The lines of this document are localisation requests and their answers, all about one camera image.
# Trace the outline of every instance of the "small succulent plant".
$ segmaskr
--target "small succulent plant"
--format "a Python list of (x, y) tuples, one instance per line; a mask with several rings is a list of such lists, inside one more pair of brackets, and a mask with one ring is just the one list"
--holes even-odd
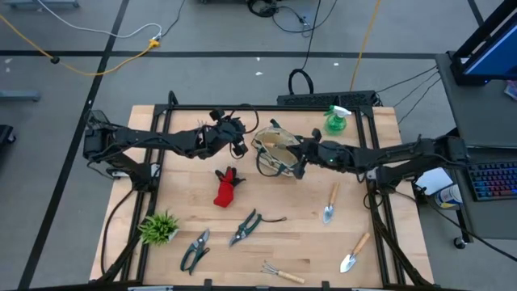
[(178, 219), (167, 212), (146, 217), (145, 222), (138, 226), (141, 231), (142, 243), (156, 246), (168, 243), (171, 235), (179, 228)]

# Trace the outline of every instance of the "pruning shears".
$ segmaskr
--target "pruning shears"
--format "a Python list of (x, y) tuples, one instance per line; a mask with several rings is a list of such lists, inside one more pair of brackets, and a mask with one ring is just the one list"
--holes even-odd
[(253, 212), (248, 215), (248, 218), (239, 225), (237, 231), (233, 235), (233, 237), (229, 240), (229, 245), (232, 246), (238, 241), (243, 240), (244, 238), (247, 238), (248, 235), (251, 234), (251, 232), (259, 225), (259, 223), (262, 221), (262, 214), (257, 214), (257, 220), (250, 226), (247, 227), (250, 223), (251, 219), (253, 219), (253, 216), (257, 213), (256, 209), (253, 209)]
[[(208, 241), (209, 236), (210, 230), (205, 230), (193, 243), (191, 243), (191, 245), (187, 248), (187, 252), (183, 256), (183, 259), (181, 260), (181, 265), (179, 266), (179, 269), (181, 269), (183, 272), (188, 270), (188, 274), (192, 275), (192, 271), (194, 271), (197, 262), (210, 251), (209, 247), (204, 248), (204, 245)], [(185, 268), (185, 264), (187, 263), (188, 257), (192, 253), (194, 254), (192, 264), (190, 267)]]

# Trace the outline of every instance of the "spray bottle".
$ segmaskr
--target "spray bottle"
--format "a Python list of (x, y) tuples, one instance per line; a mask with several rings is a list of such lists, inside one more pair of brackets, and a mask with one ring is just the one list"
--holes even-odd
[(329, 116), (325, 122), (325, 130), (329, 135), (339, 135), (347, 127), (347, 120), (345, 116), (351, 115), (345, 108), (339, 106), (330, 105), (330, 110), (325, 113), (325, 116)]

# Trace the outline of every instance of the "wooden handle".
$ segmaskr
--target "wooden handle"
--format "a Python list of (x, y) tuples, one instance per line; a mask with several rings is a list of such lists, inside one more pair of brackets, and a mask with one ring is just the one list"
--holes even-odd
[(305, 284), (305, 279), (304, 278), (300, 278), (298, 276), (294, 276), (294, 275), (289, 274), (289, 273), (284, 272), (284, 271), (278, 271), (278, 276), (281, 276), (284, 279), (291, 280), (291, 281), (299, 283), (299, 284)]
[(334, 183), (334, 187), (332, 188), (332, 193), (330, 194), (330, 200), (329, 205), (333, 205), (336, 201), (336, 195), (338, 194), (339, 190), (339, 182)]
[(366, 244), (366, 241), (368, 241), (369, 238), (370, 238), (370, 234), (369, 233), (363, 234), (363, 237), (361, 238), (361, 240), (359, 240), (359, 242), (357, 243), (357, 246), (355, 246), (354, 251), (352, 252), (352, 254), (353, 255), (359, 254), (359, 252), (364, 247), (364, 244)]

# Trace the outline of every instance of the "red gardening glove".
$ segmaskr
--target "red gardening glove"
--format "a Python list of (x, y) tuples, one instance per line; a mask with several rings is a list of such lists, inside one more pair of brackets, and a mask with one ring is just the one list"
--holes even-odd
[(219, 170), (216, 171), (217, 178), (220, 180), (219, 191), (213, 204), (226, 208), (233, 201), (233, 188), (246, 179), (237, 178), (237, 169), (232, 167), (226, 168), (226, 174)]

